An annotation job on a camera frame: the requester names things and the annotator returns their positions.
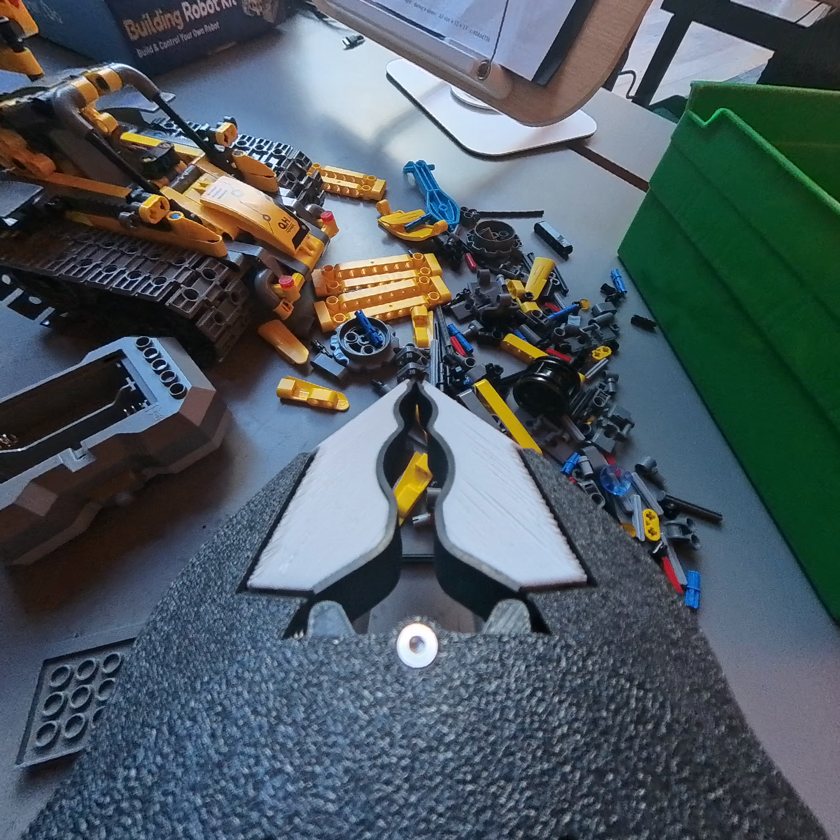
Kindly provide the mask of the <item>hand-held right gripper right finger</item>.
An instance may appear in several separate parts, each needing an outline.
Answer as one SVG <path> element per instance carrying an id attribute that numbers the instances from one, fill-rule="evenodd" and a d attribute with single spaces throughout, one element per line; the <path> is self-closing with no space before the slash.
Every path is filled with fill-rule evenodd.
<path id="1" fill-rule="evenodd" d="M 527 470 L 521 449 L 449 396 L 421 383 L 430 444 L 443 452 L 435 506 L 443 547 L 513 591 L 586 582 L 586 574 Z"/>

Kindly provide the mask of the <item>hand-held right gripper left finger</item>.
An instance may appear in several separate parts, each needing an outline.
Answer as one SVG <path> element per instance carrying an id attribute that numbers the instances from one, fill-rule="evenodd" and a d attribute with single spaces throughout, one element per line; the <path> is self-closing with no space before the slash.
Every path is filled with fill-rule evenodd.
<path id="1" fill-rule="evenodd" d="M 247 588 L 281 594 L 389 594 L 400 576 L 396 499 L 384 453 L 414 407 L 409 382 L 323 440 Z"/>

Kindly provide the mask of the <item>grey battery box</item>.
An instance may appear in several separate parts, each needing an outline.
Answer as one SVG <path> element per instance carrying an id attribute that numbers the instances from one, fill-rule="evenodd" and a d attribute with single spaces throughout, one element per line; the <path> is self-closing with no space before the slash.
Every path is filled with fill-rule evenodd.
<path id="1" fill-rule="evenodd" d="M 32 563 L 215 450 L 231 415 L 171 338 L 116 340 L 2 400 L 1 555 Z"/>

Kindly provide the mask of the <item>yellow tracked robot model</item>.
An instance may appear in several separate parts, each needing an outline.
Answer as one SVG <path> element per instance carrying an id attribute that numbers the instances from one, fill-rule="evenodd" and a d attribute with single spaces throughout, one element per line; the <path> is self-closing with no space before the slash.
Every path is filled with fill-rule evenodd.
<path id="1" fill-rule="evenodd" d="M 322 178 L 235 120 L 185 121 L 121 64 L 2 94 L 2 299 L 57 327 L 223 359 L 253 301 L 281 323 L 338 233 Z"/>

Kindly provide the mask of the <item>grey studded battery cover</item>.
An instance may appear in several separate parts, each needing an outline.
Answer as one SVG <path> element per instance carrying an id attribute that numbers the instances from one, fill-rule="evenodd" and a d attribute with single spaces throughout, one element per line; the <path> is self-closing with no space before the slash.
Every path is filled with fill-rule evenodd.
<path id="1" fill-rule="evenodd" d="M 76 753 L 109 703 L 134 638 L 47 658 L 38 676 L 16 765 Z"/>

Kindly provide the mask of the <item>pile of small building pieces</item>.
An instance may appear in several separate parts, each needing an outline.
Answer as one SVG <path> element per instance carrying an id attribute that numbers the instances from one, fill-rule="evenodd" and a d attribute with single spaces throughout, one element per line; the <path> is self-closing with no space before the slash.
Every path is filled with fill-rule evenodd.
<path id="1" fill-rule="evenodd" d="M 484 619 L 487 619 L 488 616 L 491 614 L 492 610 L 496 607 L 499 602 L 506 601 L 506 600 L 513 600 L 515 602 L 525 602 L 527 601 L 528 597 L 532 593 L 541 593 L 541 592 L 555 592 L 562 590 L 564 588 L 569 587 L 580 587 L 585 586 L 593 583 L 593 578 L 590 574 L 587 573 L 585 568 L 585 562 L 583 560 L 583 549 L 576 547 L 574 541 L 562 524 L 560 520 L 560 516 L 558 514 L 554 515 L 555 519 L 559 523 L 560 529 L 566 538 L 567 542 L 569 543 L 570 547 L 572 548 L 574 554 L 576 555 L 578 561 L 581 563 L 581 566 L 584 569 L 586 574 L 586 582 L 584 584 L 573 584 L 573 585 L 566 585 L 552 590 L 543 590 L 543 591 L 513 591 L 508 589 L 506 586 L 497 583 L 487 575 L 478 572 L 477 570 L 469 567 L 465 563 L 457 560 L 454 556 L 449 554 L 447 550 L 443 547 L 442 543 L 440 542 L 437 531 L 435 527 L 435 506 L 442 489 L 444 487 L 445 482 L 445 467 L 443 467 L 443 452 L 441 449 L 438 448 L 435 444 L 430 444 L 429 442 L 429 433 L 426 428 L 426 420 L 430 418 L 431 415 L 431 406 L 426 404 L 423 406 L 424 399 L 419 399 L 417 397 L 417 388 L 421 383 L 428 383 L 433 388 L 441 391 L 441 393 L 449 396 L 451 399 L 456 401 L 459 405 L 470 411 L 474 414 L 478 419 L 484 421 L 486 424 L 494 427 L 497 431 L 504 434 L 506 437 L 510 438 L 517 446 L 521 449 L 521 458 L 524 461 L 524 464 L 530 473 L 531 477 L 533 478 L 537 488 L 542 493 L 543 498 L 546 500 L 548 507 L 550 509 L 549 499 L 548 499 L 548 491 L 541 490 L 538 487 L 537 480 L 534 476 L 534 473 L 528 467 L 526 463 L 526 459 L 524 458 L 527 452 L 530 452 L 533 455 L 537 456 L 537 461 L 539 464 L 542 463 L 542 456 L 539 451 L 539 447 L 534 443 L 534 441 L 527 435 L 523 434 L 521 436 L 522 442 L 520 443 L 516 438 L 511 437 L 510 435 L 505 433 L 505 424 L 502 422 L 502 416 L 504 410 L 508 409 L 507 402 L 501 397 L 501 395 L 497 392 L 493 384 L 488 382 L 486 379 L 478 380 L 477 383 L 473 384 L 471 388 L 464 388 L 462 389 L 456 397 L 452 397 L 451 395 L 447 394 L 446 391 L 438 385 L 437 379 L 426 379 L 426 375 L 431 375 L 433 373 L 440 373 L 444 368 L 444 357 L 439 353 L 435 354 L 434 360 L 429 362 L 427 367 L 420 368 L 418 374 L 416 376 L 408 376 L 403 381 L 398 383 L 398 385 L 409 382 L 412 386 L 412 390 L 410 396 L 414 399 L 414 407 L 412 408 L 401 408 L 401 415 L 406 420 L 406 429 L 403 433 L 401 433 L 398 438 L 388 445 L 385 453 L 384 453 L 384 471 L 385 471 L 385 478 L 387 483 L 390 485 L 391 489 L 393 490 L 395 502 L 396 502 L 396 512 L 397 512 L 397 533 L 401 540 L 401 547 L 402 547 L 402 535 L 401 535 L 401 525 L 400 520 L 407 517 L 407 514 L 410 513 L 410 509 L 407 509 L 405 512 L 401 511 L 401 499 L 402 499 L 402 491 L 399 490 L 400 481 L 402 477 L 405 476 L 406 478 L 410 477 L 411 471 L 409 469 L 401 470 L 401 466 L 403 464 L 403 446 L 404 446 L 404 438 L 408 435 L 408 433 L 412 430 L 414 424 L 418 424 L 420 428 L 425 432 L 426 435 L 426 456 L 427 456 L 427 472 L 430 473 L 432 477 L 432 482 L 437 484 L 438 494 L 434 501 L 434 508 L 433 508 L 433 524 L 434 524 L 434 534 L 435 534 L 435 554 L 434 554 L 434 565 L 436 570 L 437 579 L 444 589 L 444 591 L 458 603 L 462 604 L 464 607 L 470 609 L 471 612 L 481 616 Z M 280 515 L 276 520 L 276 523 L 273 525 L 272 530 L 266 537 L 265 542 L 263 543 L 256 559 L 252 570 L 256 566 L 257 559 L 259 558 L 259 554 L 261 553 L 263 547 L 266 545 L 268 537 L 272 533 L 274 527 L 278 523 L 280 519 Z M 298 596 L 306 596 L 311 601 L 318 602 L 318 601 L 333 601 L 341 604 L 344 611 L 350 617 L 350 619 L 355 619 L 358 615 L 365 613 L 372 609 L 377 603 L 385 599 L 389 594 L 282 594 L 282 595 L 298 595 Z"/>

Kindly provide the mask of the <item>yellow curved panel piece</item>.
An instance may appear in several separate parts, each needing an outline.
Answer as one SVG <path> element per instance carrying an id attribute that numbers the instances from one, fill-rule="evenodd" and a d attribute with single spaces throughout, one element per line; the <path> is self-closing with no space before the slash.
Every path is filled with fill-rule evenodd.
<path id="1" fill-rule="evenodd" d="M 292 376 L 280 380 L 276 395 L 281 400 L 337 412 L 345 412 L 350 407 L 348 398 L 341 392 Z"/>

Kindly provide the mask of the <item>black toy wheel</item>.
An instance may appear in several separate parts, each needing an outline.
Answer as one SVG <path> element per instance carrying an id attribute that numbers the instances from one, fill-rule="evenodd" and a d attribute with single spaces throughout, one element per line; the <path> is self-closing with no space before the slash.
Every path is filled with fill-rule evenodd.
<path id="1" fill-rule="evenodd" d="M 566 360 L 544 355 L 530 363 L 513 383 L 515 402 L 537 417 L 560 417 L 569 412 L 581 388 L 581 378 Z"/>

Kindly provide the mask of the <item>grey round turntable piece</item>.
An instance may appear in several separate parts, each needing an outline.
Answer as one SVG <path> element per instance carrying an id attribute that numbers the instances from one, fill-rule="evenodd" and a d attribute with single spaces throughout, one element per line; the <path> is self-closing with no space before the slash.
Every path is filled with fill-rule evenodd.
<path id="1" fill-rule="evenodd" d="M 351 372 L 375 371 L 392 362 L 400 343 L 385 322 L 357 311 L 331 337 L 333 357 Z"/>

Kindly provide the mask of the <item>black axle rod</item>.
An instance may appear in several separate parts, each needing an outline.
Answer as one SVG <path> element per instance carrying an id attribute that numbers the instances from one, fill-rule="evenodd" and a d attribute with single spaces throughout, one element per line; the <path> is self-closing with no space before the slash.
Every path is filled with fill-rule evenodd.
<path id="1" fill-rule="evenodd" d="M 723 520 L 723 515 L 718 511 L 671 496 L 667 493 L 663 495 L 659 503 L 669 518 L 676 518 L 678 515 L 686 514 L 688 517 L 698 518 L 702 521 L 716 524 L 721 523 Z"/>

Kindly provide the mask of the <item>green plastic bin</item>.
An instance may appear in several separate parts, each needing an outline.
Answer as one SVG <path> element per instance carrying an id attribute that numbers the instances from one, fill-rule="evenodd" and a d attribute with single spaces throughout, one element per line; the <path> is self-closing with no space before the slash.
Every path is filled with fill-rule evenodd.
<path id="1" fill-rule="evenodd" d="M 839 93 L 697 82 L 618 248 L 838 620 Z"/>

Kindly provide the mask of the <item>blue robot kit box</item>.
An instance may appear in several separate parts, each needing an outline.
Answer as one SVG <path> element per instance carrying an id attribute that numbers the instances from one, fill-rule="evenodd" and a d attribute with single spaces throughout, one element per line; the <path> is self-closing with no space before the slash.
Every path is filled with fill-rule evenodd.
<path id="1" fill-rule="evenodd" d="M 26 1 L 39 33 L 94 60 L 147 76 L 183 67 L 268 33 L 287 15 L 283 1 Z"/>

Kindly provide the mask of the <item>black chair frame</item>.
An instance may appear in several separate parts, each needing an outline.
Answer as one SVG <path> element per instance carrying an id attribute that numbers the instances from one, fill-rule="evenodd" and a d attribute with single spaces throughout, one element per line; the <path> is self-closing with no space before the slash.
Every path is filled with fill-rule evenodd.
<path id="1" fill-rule="evenodd" d="M 632 100 L 650 108 L 655 93 L 689 27 L 703 25 L 773 51 L 760 83 L 800 88 L 838 89 L 838 2 L 825 2 L 829 12 L 809 26 L 795 23 L 741 2 L 665 1 L 671 14 Z"/>

